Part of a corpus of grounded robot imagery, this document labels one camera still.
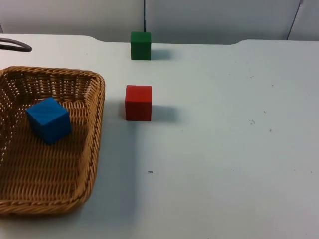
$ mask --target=basket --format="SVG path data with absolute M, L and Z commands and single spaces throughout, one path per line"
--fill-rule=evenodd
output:
M 54 97 L 72 133 L 52 146 L 37 138 L 25 110 Z M 89 198 L 97 173 L 105 99 L 90 71 L 9 67 L 0 71 L 0 215 L 68 213 Z

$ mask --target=table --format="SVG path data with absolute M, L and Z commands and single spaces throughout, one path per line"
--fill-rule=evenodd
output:
M 98 176 L 75 213 L 1 219 L 0 238 L 319 238 L 319 43 L 153 44 L 11 35 L 12 65 L 91 70 L 106 80 Z M 151 85 L 152 122 L 127 122 L 126 85 Z

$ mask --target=white table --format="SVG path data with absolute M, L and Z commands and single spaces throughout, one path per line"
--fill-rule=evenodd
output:
M 106 80 L 98 176 L 76 213 L 1 219 L 1 239 L 318 239 L 319 42 L 153 44 L 3 35 L 12 65 Z M 151 85 L 153 121 L 121 117 L 125 87 Z

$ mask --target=white wall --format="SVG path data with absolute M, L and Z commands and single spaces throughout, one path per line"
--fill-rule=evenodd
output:
M 89 35 L 129 41 L 144 29 L 144 0 L 0 0 L 4 33 Z
M 289 40 L 319 40 L 319 1 L 304 1 L 297 14 Z
M 147 0 L 152 41 L 232 44 L 286 39 L 299 0 Z

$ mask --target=blue cube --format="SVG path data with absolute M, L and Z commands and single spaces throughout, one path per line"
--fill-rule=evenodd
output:
M 33 132 L 51 145 L 71 133 L 69 112 L 54 98 L 47 98 L 26 110 Z

